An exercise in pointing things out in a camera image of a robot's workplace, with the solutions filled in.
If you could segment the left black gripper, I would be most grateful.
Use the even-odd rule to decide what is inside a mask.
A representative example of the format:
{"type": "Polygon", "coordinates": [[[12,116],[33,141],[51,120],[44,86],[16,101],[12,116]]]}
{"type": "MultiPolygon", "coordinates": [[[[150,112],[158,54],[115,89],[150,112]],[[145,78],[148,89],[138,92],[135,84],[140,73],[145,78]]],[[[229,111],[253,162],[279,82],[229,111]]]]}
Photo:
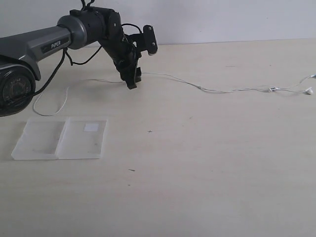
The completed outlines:
{"type": "Polygon", "coordinates": [[[100,45],[113,60],[121,79],[129,89],[135,89],[141,81],[141,68],[137,67],[138,52],[135,45],[123,31],[121,24],[116,25],[106,36],[99,39],[100,45]]]}

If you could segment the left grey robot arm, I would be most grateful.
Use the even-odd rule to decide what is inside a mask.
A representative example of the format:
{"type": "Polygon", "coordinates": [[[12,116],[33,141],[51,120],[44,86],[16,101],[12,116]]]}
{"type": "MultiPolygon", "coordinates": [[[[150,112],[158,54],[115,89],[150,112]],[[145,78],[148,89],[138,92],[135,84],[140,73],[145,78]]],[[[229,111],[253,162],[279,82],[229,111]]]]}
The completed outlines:
{"type": "Polygon", "coordinates": [[[40,80],[38,62],[59,50],[62,60],[67,50],[80,49],[99,42],[112,58],[121,79],[129,89],[136,88],[141,79],[137,66],[141,51],[147,50],[147,40],[155,42],[150,25],[138,34],[123,31],[120,14],[113,9],[84,4],[59,19],[54,27],[0,39],[0,115],[14,115],[25,109],[40,80]]]}

